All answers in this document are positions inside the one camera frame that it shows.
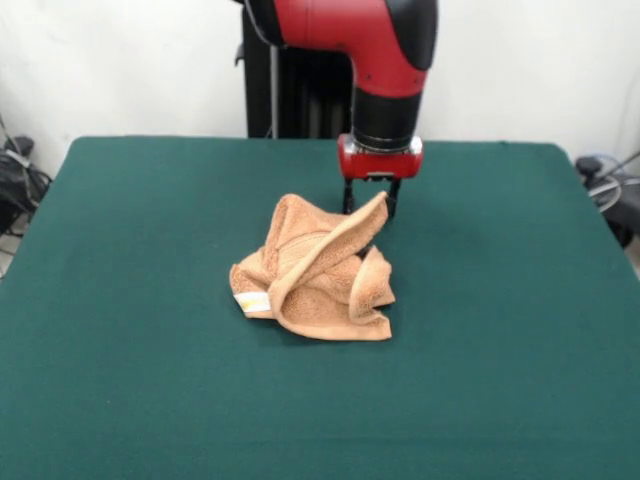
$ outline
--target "black cable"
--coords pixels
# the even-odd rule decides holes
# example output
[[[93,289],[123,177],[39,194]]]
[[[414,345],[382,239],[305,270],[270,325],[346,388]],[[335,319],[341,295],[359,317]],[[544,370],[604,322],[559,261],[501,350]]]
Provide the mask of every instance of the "black cable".
[[[620,163],[618,165],[614,165],[609,170],[604,171],[603,173],[598,175],[598,178],[606,178],[606,177],[610,176],[611,174],[616,173],[618,170],[623,169],[624,167],[629,165],[631,162],[633,162],[633,161],[635,161],[635,160],[637,160],[639,158],[640,158],[640,151],[638,151],[638,152],[634,153],[633,155],[631,155],[624,162],[622,162],[622,163]]]

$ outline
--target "cable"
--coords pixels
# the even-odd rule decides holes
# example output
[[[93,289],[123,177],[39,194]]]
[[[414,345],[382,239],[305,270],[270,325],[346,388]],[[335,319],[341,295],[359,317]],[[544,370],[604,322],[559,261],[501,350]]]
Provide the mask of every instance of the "cable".
[[[608,155],[606,153],[592,153],[590,155],[585,155],[585,156],[586,157],[593,157],[593,158],[596,158],[598,160],[609,160],[610,162],[615,163],[616,166],[622,165],[622,162],[620,162],[620,160],[618,160],[613,155]]]
[[[22,150],[20,150],[20,145],[18,145],[18,142],[16,142],[13,139],[13,137],[9,135],[9,133],[7,132],[7,127],[4,124],[4,119],[2,118],[1,113],[0,113],[0,129],[2,130],[2,134],[4,135],[4,137],[9,141],[9,143],[11,143],[11,145],[13,145],[13,148],[15,148],[18,155],[22,155]]]
[[[620,163],[619,165],[616,165],[615,167],[611,167],[609,170],[606,170],[604,173],[600,174],[598,176],[598,178],[606,178],[606,177],[610,176],[612,173],[616,173],[621,168],[626,167],[631,162],[633,162],[633,161],[635,161],[635,160],[637,160],[639,158],[640,158],[640,151],[634,153],[633,155],[631,155],[629,158],[627,158],[624,162]]]
[[[597,197],[598,195],[602,195],[603,193],[607,193],[610,192],[611,190],[615,190],[616,188],[618,188],[618,185],[621,185],[623,187],[627,186],[627,185],[640,185],[640,178],[632,178],[630,180],[627,180],[625,182],[611,182],[607,185],[601,185],[597,188],[593,188],[591,190],[589,190],[589,196],[591,198],[593,197]]]
[[[611,200],[609,200],[607,203],[605,203],[604,205],[600,205],[600,213],[604,213],[607,210],[609,210],[610,208],[612,208],[616,203],[618,203],[620,201],[620,198],[622,198],[622,185],[620,185],[620,182],[614,178],[614,177],[607,177],[607,179],[609,179],[612,183],[615,183],[614,187],[616,189],[616,193],[613,196],[613,198]],[[598,194],[594,194],[592,192],[589,192],[589,196],[590,197],[594,197],[597,196]]]

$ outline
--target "orange towel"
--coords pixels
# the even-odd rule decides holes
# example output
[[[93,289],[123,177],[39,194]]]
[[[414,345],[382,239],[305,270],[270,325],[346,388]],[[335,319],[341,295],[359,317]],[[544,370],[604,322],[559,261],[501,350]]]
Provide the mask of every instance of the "orange towel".
[[[375,307],[395,301],[391,265],[376,247],[358,256],[387,220],[386,197],[379,193],[346,216],[285,195],[264,247],[231,268],[245,315],[323,340],[390,338],[389,319]]]

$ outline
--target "white wall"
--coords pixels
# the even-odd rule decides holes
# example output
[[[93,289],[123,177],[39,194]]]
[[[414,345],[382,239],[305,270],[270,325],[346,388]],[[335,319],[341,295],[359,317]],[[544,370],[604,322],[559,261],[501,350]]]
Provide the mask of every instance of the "white wall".
[[[0,110],[55,172],[89,134],[244,136],[230,0],[3,0]],[[638,0],[441,0],[419,133],[640,148]]]

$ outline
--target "table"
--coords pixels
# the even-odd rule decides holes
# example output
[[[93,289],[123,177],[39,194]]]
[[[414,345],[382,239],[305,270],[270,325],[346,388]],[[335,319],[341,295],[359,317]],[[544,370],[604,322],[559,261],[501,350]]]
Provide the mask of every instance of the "table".
[[[0,285],[0,478],[640,478],[638,282],[559,148],[427,144],[382,343],[243,317],[288,192],[340,208],[333,142],[76,141]]]

